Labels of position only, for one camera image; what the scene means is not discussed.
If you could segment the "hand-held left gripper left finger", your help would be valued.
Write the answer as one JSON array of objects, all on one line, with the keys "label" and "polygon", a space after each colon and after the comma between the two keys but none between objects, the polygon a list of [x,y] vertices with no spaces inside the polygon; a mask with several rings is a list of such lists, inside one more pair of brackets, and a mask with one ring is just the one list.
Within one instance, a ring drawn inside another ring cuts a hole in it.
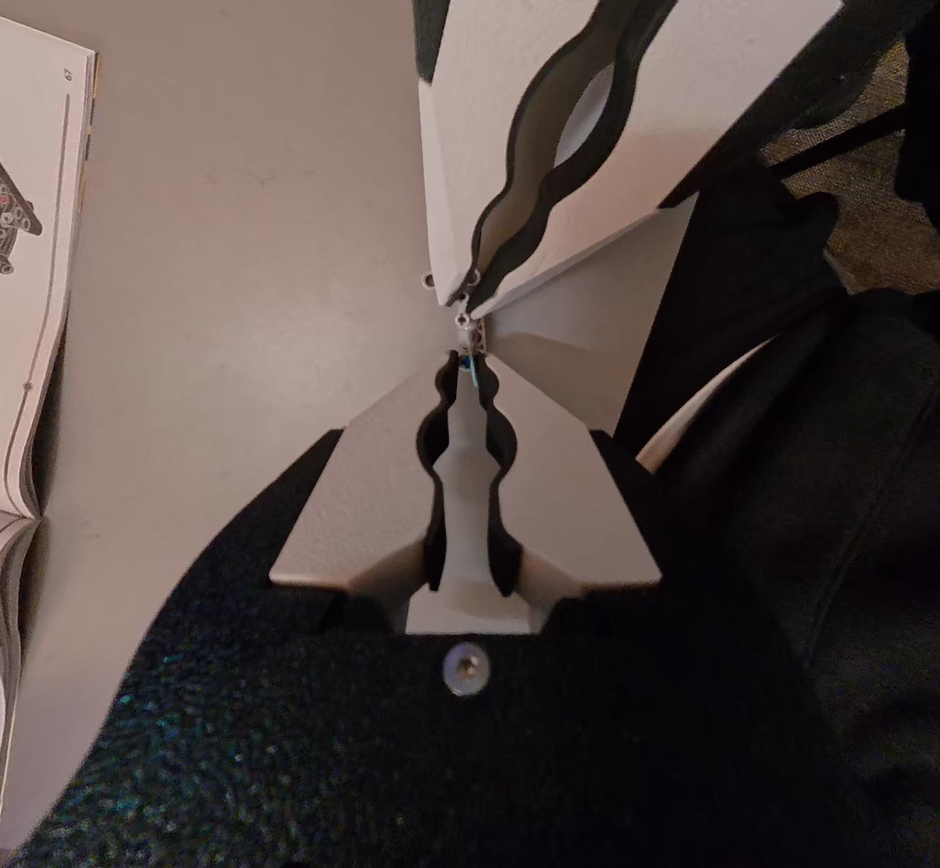
[{"label": "hand-held left gripper left finger", "polygon": [[447,556],[445,489],[456,351],[435,356],[343,429],[269,578],[288,589],[378,604],[404,631],[410,602],[439,589]]}]

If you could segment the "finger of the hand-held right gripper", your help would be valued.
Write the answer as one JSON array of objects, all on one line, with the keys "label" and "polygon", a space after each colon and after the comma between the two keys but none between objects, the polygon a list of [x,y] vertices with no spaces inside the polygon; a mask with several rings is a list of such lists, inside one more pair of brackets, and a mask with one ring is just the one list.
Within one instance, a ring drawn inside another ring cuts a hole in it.
[{"label": "finger of the hand-held right gripper", "polygon": [[543,66],[600,0],[449,0],[433,73],[418,83],[433,292],[460,298],[477,225],[506,186],[511,124]]},{"label": "finger of the hand-held right gripper", "polygon": [[478,319],[641,226],[842,7],[642,0],[594,128],[540,181],[468,299]]}]

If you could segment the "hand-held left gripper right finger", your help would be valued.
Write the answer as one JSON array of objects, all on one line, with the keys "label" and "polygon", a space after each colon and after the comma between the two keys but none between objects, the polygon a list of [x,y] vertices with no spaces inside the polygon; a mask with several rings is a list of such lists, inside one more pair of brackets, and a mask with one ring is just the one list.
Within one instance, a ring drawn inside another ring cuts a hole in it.
[{"label": "hand-held left gripper right finger", "polygon": [[547,618],[559,602],[659,586],[662,572],[591,430],[501,359],[476,361],[486,545],[497,591]]}]

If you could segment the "small grey toy brick assembly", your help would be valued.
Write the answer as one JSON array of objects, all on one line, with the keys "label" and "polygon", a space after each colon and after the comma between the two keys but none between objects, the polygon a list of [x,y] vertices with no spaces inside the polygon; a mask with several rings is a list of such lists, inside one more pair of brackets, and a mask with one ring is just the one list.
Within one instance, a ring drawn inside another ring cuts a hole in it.
[{"label": "small grey toy brick assembly", "polygon": [[486,366],[488,345],[484,320],[471,316],[468,302],[469,295],[464,294],[453,306],[457,349],[435,354],[429,366],[433,387],[447,406],[456,401],[463,372],[469,374],[481,394],[495,393],[498,388],[497,379]]}]

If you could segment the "white desk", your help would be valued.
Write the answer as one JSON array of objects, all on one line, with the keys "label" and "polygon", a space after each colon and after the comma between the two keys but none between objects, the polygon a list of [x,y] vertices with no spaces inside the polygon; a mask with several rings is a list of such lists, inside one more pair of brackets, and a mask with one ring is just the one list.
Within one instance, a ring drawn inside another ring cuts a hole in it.
[{"label": "white desk", "polygon": [[412,0],[2,0],[100,57],[2,851],[61,795],[194,559],[452,343]]}]

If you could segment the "black chair leg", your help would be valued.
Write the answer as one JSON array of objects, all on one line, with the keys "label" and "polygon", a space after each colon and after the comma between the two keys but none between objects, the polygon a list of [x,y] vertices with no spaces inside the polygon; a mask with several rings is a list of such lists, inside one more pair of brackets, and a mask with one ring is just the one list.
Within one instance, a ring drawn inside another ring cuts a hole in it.
[{"label": "black chair leg", "polygon": [[777,179],[784,180],[822,165],[832,159],[860,149],[874,141],[891,137],[905,129],[909,111],[907,101],[814,145],[795,156],[784,159],[769,168]]}]

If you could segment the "black chair with white rim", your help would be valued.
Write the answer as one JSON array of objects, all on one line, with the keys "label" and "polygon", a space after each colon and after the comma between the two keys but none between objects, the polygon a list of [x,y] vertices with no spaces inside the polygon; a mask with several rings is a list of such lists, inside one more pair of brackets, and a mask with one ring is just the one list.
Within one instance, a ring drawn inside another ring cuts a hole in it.
[{"label": "black chair with white rim", "polygon": [[735,359],[734,362],[726,368],[723,368],[720,373],[715,375],[702,388],[695,392],[695,394],[680,406],[680,408],[649,438],[636,455],[636,462],[638,462],[647,473],[655,474],[678,447],[695,419],[707,404],[711,402],[716,392],[718,392],[726,381],[741,367],[746,365],[747,362],[755,357],[759,351],[766,345],[769,345],[775,338],[776,336],[759,343],[744,355]]}]

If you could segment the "instruction booklet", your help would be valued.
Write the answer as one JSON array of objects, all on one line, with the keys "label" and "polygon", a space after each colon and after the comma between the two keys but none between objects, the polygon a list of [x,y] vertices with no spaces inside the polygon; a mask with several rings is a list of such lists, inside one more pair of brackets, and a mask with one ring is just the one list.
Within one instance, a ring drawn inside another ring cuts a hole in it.
[{"label": "instruction booklet", "polygon": [[94,51],[1,20],[2,741],[20,676],[19,581],[41,519],[32,451],[68,312]]}]

